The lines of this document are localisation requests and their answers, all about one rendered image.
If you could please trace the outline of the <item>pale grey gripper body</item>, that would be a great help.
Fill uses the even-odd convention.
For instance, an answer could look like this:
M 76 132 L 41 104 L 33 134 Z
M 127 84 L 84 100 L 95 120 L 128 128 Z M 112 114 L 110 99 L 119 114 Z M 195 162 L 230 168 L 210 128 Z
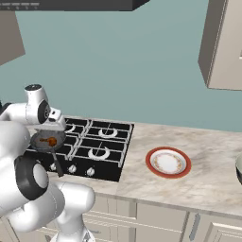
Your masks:
M 48 122 L 41 125 L 35 125 L 35 130 L 53 130 L 53 131 L 65 131 L 66 124 L 59 122 Z

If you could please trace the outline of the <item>brown chicken drumstick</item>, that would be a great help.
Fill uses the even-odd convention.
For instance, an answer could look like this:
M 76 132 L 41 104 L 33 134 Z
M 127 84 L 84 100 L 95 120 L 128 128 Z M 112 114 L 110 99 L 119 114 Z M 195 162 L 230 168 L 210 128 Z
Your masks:
M 50 136 L 48 138 L 41 138 L 40 142 L 44 147 L 54 147 L 57 144 L 57 139 L 54 136 Z

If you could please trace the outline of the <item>white plate with red rim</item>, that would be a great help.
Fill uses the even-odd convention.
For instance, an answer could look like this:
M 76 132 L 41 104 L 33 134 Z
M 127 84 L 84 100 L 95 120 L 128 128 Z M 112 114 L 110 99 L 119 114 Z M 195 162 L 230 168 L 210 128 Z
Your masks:
M 190 158 L 174 147 L 155 147 L 147 153 L 147 168 L 157 176 L 178 179 L 186 176 L 192 167 Z

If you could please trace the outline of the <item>dark grey frying pan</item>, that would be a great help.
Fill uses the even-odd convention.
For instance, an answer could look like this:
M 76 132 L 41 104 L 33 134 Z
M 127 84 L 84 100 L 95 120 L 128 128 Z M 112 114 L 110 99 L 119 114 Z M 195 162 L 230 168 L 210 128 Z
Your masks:
M 63 146 L 65 139 L 66 133 L 56 130 L 39 130 L 30 139 L 30 145 L 33 149 L 42 153 L 50 152 L 52 154 L 59 177 L 63 176 L 63 171 L 56 151 Z

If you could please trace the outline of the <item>black gas hob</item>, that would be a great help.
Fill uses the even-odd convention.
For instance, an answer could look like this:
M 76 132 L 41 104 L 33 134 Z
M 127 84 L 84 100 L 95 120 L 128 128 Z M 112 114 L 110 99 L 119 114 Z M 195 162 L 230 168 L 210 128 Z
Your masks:
M 99 121 L 67 117 L 66 139 L 56 151 L 65 175 L 119 182 L 134 125 L 117 121 Z M 74 164 L 75 173 L 68 168 Z M 92 167 L 92 177 L 87 170 Z

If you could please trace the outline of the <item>beige drawer front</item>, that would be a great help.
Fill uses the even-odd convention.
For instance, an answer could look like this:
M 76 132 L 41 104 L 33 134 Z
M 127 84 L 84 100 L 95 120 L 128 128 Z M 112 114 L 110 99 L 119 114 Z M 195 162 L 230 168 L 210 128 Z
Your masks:
M 84 219 L 88 223 L 109 229 L 107 237 L 100 232 L 93 232 L 99 239 L 136 242 L 137 204 L 134 201 L 97 196 L 94 207 L 84 215 Z

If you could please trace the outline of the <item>dark grey range hood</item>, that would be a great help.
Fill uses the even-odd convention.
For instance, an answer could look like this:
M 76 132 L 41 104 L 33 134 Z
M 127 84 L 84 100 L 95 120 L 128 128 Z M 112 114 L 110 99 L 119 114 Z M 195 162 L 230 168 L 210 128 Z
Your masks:
M 0 0 L 0 10 L 133 11 L 150 0 Z

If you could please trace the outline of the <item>beige cupboard door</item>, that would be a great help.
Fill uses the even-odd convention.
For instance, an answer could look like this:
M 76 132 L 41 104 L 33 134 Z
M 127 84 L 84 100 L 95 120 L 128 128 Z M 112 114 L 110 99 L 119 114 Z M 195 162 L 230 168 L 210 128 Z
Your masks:
M 144 228 L 137 233 L 137 238 L 181 242 L 186 218 L 187 213 L 182 210 L 138 203 L 136 222 Z
M 203 242 L 242 242 L 242 227 L 211 222 Z

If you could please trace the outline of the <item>beige wall cupboard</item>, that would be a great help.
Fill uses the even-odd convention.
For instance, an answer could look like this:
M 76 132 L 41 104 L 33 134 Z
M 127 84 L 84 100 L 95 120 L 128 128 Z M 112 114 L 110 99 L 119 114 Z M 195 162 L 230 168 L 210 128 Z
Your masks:
M 242 91 L 242 0 L 209 0 L 198 63 L 207 88 Z
M 15 12 L 0 10 L 0 66 L 25 53 Z

